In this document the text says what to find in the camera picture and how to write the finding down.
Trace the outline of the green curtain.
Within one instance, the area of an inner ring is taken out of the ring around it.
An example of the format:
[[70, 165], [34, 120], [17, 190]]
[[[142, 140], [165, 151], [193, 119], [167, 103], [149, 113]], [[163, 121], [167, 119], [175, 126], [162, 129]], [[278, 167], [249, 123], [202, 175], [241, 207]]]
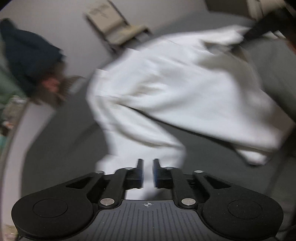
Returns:
[[8, 68], [8, 62], [4, 55], [4, 43], [1, 41], [1, 111], [14, 96], [26, 98], [26, 95]]

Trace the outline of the white wooden chair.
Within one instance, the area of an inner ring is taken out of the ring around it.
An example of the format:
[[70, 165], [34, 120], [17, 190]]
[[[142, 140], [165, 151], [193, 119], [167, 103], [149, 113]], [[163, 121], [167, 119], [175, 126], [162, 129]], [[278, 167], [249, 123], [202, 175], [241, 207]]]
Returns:
[[112, 1], [94, 3], [86, 9], [84, 16], [114, 55], [118, 55], [127, 43], [137, 40], [141, 34], [152, 34], [146, 25], [130, 24]]

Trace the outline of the dark teal hanging jacket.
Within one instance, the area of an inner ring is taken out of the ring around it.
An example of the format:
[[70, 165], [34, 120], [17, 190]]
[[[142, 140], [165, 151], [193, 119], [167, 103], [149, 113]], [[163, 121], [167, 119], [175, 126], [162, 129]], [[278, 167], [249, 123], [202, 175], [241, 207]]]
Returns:
[[63, 59], [61, 49], [36, 33], [18, 29], [8, 18], [1, 20], [1, 39], [9, 70], [27, 96]]

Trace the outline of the pink hanging cloth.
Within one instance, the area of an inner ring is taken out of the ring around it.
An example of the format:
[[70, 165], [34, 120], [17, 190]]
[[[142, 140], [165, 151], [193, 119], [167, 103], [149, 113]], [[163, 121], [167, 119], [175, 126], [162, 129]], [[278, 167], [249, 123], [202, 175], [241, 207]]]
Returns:
[[41, 85], [49, 92], [56, 93], [59, 91], [60, 81], [55, 77], [48, 77], [41, 81]]

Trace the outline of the white long-sleeve shirt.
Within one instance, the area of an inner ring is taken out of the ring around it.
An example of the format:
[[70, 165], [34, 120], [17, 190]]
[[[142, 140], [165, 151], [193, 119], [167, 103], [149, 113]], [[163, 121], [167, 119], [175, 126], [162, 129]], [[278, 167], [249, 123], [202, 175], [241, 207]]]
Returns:
[[[240, 42], [244, 32], [232, 25], [164, 35], [95, 72], [86, 100], [110, 149], [97, 167], [112, 174], [144, 160], [144, 186], [128, 199], [156, 193], [154, 159], [180, 167], [185, 157], [185, 146], [157, 121], [229, 142], [255, 165], [291, 133], [294, 121], [264, 93], [247, 54], [220, 49]], [[211, 52], [208, 44], [220, 48]]]

